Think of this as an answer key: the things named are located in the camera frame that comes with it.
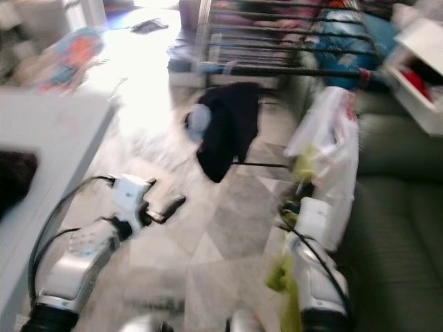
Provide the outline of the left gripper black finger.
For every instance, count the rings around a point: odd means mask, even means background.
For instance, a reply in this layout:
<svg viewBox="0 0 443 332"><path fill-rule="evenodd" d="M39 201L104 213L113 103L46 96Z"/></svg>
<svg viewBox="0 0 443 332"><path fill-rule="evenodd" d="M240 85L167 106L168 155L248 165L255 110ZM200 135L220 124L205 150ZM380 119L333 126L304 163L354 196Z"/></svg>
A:
<svg viewBox="0 0 443 332"><path fill-rule="evenodd" d="M159 221L166 222L170 217L174 215L179 208L187 201L187 197L184 195L177 195L172 197L167 205L159 212Z"/></svg>

